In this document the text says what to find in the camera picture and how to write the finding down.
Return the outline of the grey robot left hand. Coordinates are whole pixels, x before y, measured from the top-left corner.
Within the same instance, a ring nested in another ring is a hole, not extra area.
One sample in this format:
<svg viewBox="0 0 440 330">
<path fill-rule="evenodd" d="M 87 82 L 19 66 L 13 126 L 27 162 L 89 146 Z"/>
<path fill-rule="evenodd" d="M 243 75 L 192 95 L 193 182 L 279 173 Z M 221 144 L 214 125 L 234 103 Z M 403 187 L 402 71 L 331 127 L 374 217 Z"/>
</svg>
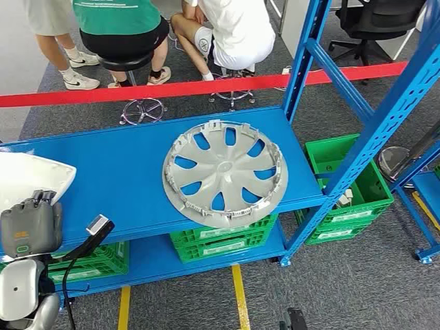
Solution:
<svg viewBox="0 0 440 330">
<path fill-rule="evenodd" d="M 48 254 L 63 241 L 63 208 L 52 204 L 56 192 L 35 190 L 29 198 L 1 213 L 1 244 L 5 254 L 17 259 Z"/>
</svg>

